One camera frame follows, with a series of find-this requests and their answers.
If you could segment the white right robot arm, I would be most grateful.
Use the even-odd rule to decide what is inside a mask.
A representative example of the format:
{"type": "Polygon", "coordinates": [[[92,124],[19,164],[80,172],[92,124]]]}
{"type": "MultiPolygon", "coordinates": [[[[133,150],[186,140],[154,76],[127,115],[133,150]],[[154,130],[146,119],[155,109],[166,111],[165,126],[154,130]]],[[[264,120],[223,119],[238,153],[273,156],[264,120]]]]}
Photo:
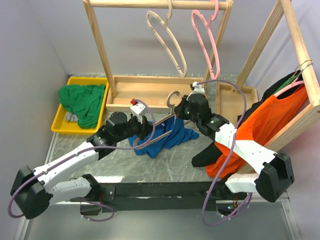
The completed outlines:
{"type": "Polygon", "coordinates": [[[288,154],[274,152],[254,140],[234,140],[235,126],[223,116],[212,113],[202,93],[184,95],[174,112],[179,119],[193,122],[204,136],[227,147],[254,169],[252,174],[232,174],[219,186],[222,198],[231,199],[239,192],[259,193],[274,203],[294,183],[288,154]]]}

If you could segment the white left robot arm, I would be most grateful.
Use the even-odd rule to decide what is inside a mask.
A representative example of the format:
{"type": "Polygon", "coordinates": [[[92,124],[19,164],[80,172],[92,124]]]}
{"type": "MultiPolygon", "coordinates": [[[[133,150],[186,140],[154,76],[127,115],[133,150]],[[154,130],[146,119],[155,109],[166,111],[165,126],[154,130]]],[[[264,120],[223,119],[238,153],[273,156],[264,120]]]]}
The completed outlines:
{"type": "Polygon", "coordinates": [[[21,168],[11,187],[11,199],[7,212],[12,212],[16,203],[26,219],[34,219],[52,205],[74,198],[88,201],[96,200],[100,195],[100,183],[85,174],[75,180],[63,181],[71,173],[95,163],[118,149],[117,144],[130,137],[153,137],[156,130],[154,121],[149,122],[141,113],[133,113],[128,118],[123,112],[114,112],[98,131],[88,137],[74,150],[45,165],[31,169],[21,168]]]}

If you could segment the blue tank top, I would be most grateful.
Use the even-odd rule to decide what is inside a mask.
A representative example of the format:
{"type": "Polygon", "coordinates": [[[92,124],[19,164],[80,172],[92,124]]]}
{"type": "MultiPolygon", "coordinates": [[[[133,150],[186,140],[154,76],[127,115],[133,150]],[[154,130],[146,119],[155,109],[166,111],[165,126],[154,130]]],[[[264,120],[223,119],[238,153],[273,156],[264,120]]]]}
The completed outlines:
{"type": "Polygon", "coordinates": [[[196,140],[200,136],[196,131],[186,128],[184,120],[171,117],[156,127],[152,140],[169,131],[171,132],[168,135],[160,138],[150,145],[141,149],[135,149],[135,154],[137,156],[147,155],[151,159],[155,159],[162,149],[170,150],[174,146],[183,144],[190,140],[196,140]]]}

